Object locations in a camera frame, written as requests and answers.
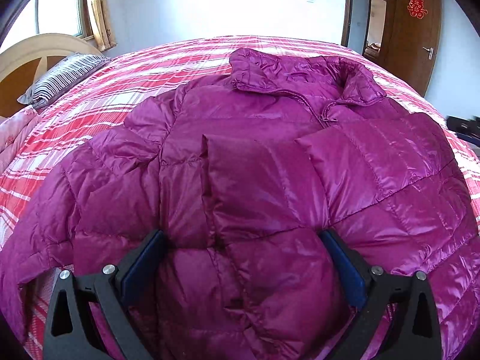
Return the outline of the black white striped pillow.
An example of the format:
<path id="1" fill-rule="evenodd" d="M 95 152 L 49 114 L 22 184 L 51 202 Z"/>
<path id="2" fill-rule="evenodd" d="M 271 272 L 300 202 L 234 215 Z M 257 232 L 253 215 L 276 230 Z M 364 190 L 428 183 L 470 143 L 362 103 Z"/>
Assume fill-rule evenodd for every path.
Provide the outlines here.
<path id="1" fill-rule="evenodd" d="M 79 53 L 69 55 L 34 82 L 18 97 L 17 102 L 24 106 L 32 106 L 37 111 L 42 110 L 109 62 L 110 59 L 103 55 Z"/>

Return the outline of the brown wooden door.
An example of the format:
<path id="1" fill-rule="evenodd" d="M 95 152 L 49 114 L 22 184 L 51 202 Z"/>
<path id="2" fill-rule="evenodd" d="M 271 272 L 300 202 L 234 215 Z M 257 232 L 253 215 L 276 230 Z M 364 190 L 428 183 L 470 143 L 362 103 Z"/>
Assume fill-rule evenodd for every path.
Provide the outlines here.
<path id="1" fill-rule="evenodd" d="M 434 69 L 441 29 L 441 0 L 424 0 L 428 14 L 411 17 L 408 0 L 387 0 L 378 64 L 425 95 Z M 433 47 L 428 60 L 423 47 Z"/>

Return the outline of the dark object beside bed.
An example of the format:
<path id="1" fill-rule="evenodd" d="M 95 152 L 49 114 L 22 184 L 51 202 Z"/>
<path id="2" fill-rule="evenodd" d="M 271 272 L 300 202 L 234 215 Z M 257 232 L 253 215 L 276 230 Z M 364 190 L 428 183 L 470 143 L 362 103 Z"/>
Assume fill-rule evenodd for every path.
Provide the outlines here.
<path id="1" fill-rule="evenodd" d="M 474 116 L 473 119 L 461 119 L 454 116 L 448 116 L 446 119 L 448 129 L 468 143 L 476 146 L 480 145 L 480 119 Z"/>

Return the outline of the window with frame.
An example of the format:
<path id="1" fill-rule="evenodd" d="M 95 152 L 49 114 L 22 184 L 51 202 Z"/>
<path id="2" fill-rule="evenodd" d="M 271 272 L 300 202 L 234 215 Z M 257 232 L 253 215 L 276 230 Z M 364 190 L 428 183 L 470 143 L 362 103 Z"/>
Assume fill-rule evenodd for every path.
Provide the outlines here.
<path id="1" fill-rule="evenodd" d="M 1 50 L 44 33 L 91 37 L 86 0 L 29 0 L 1 42 Z"/>

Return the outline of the yellow window curtain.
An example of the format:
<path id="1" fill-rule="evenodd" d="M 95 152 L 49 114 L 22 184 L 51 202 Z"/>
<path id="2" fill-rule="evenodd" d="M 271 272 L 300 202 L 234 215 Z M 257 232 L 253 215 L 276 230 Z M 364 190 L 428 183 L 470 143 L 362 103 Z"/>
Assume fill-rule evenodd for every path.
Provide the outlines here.
<path id="1" fill-rule="evenodd" d="M 100 51 L 117 45 L 107 0 L 87 0 L 89 21 Z"/>

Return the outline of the beige wooden headboard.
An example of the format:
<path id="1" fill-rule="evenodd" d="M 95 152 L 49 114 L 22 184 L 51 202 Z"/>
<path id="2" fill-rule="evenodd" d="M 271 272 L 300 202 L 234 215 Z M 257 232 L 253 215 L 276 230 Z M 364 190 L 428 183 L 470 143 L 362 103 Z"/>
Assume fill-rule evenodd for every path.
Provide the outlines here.
<path id="1" fill-rule="evenodd" d="M 74 54 L 101 55 L 87 41 L 61 33 L 46 33 L 20 41 L 1 53 L 1 117 L 24 105 L 17 98 L 60 60 Z"/>

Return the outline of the pink floral quilt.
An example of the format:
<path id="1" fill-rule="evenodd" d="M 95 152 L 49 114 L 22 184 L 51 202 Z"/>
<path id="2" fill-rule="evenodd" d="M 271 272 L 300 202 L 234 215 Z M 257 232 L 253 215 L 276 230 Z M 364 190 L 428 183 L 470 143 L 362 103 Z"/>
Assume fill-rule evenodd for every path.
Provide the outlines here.
<path id="1" fill-rule="evenodd" d="M 3 173 L 40 121 L 38 112 L 27 106 L 1 122 L 0 172 Z"/>

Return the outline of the red double happiness decal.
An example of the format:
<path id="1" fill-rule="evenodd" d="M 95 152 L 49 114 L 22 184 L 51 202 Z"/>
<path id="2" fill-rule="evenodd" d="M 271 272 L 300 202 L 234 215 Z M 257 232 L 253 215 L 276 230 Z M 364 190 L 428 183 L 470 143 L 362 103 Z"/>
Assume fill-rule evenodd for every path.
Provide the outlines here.
<path id="1" fill-rule="evenodd" d="M 424 0 L 408 0 L 407 9 L 411 17 L 419 20 L 422 20 L 428 14 Z"/>

